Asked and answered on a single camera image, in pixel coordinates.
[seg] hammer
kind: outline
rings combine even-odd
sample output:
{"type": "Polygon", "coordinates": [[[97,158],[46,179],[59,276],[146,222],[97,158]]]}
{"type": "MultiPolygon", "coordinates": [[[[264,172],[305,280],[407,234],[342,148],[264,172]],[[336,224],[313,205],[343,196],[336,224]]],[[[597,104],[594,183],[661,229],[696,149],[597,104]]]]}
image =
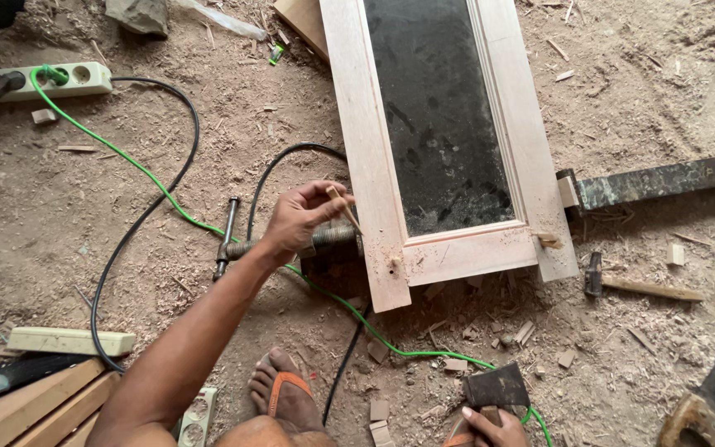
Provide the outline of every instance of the hammer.
{"type": "Polygon", "coordinates": [[[481,374],[463,377],[462,390],[465,391],[468,406],[481,408],[479,413],[499,427],[501,426],[499,406],[531,406],[521,369],[516,362],[481,374]]]}
{"type": "Polygon", "coordinates": [[[603,276],[603,255],[595,251],[590,258],[590,265],[584,272],[584,293],[595,298],[603,296],[603,286],[620,290],[655,295],[657,297],[673,298],[690,302],[702,301],[702,296],[693,290],[677,289],[675,287],[659,286],[646,282],[634,282],[627,279],[606,278],[603,276]]]}

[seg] hammer head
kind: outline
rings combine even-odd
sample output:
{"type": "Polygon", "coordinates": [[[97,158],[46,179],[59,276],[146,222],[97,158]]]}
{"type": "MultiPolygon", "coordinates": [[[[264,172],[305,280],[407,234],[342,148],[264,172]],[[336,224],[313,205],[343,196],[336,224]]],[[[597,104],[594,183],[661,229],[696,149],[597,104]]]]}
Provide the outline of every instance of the hammer head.
{"type": "Polygon", "coordinates": [[[517,363],[462,378],[468,406],[530,406],[526,383],[517,363]]]}
{"type": "Polygon", "coordinates": [[[595,298],[603,296],[603,255],[599,251],[592,253],[590,265],[584,272],[584,293],[595,298]]]}

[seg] power strip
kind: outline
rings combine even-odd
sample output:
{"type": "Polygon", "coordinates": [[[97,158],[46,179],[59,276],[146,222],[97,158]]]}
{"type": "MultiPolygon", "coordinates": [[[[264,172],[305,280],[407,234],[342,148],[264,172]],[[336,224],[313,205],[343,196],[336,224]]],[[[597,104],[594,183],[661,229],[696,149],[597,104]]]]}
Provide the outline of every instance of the power strip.
{"type": "MultiPolygon", "coordinates": [[[[78,64],[57,64],[52,67],[68,74],[68,82],[65,85],[57,86],[54,82],[42,76],[37,77],[37,83],[41,90],[49,98],[65,98],[68,96],[97,95],[112,92],[112,72],[109,68],[98,62],[81,62],[78,64]]],[[[18,90],[10,91],[0,98],[0,103],[10,101],[26,101],[28,99],[39,99],[40,94],[35,90],[29,74],[37,67],[2,68],[0,77],[10,72],[20,72],[26,77],[26,85],[18,90]]]]}

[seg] wooden handle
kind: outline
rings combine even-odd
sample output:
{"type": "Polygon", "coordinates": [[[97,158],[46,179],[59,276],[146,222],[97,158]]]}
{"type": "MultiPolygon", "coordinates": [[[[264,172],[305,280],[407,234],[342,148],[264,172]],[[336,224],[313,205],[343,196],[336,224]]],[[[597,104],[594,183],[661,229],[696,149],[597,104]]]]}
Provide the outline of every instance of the wooden handle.
{"type": "Polygon", "coordinates": [[[676,289],[674,287],[658,286],[656,284],[646,284],[634,282],[627,279],[603,277],[603,285],[614,289],[630,290],[632,292],[646,293],[657,297],[673,298],[676,300],[701,302],[702,296],[693,290],[676,289]]]}
{"type": "MultiPolygon", "coordinates": [[[[338,194],[338,190],[334,186],[328,186],[325,191],[327,191],[327,195],[330,196],[330,199],[341,198],[341,194],[338,194]]],[[[355,219],[355,216],[352,214],[352,211],[350,211],[349,207],[344,210],[344,216],[346,216],[346,218],[349,219],[350,222],[352,222],[352,225],[354,225],[354,227],[357,229],[357,232],[362,235],[363,230],[360,229],[360,225],[358,225],[358,220],[355,219]]]]}
{"type": "Polygon", "coordinates": [[[501,415],[498,413],[498,407],[494,405],[482,406],[479,410],[488,421],[490,421],[496,427],[503,427],[504,424],[501,422],[501,415]]]}

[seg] wooden door frame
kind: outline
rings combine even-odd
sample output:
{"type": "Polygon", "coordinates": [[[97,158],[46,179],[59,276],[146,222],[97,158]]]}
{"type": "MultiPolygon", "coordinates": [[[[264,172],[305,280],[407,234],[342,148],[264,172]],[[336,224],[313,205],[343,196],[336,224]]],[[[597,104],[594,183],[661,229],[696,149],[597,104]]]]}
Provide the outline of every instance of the wooden door frame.
{"type": "Polygon", "coordinates": [[[578,274],[513,0],[466,2],[516,218],[410,238],[363,0],[321,0],[377,312],[409,305],[409,287],[430,282],[535,264],[544,281],[578,274]],[[564,247],[544,248],[538,233],[564,247]]]}

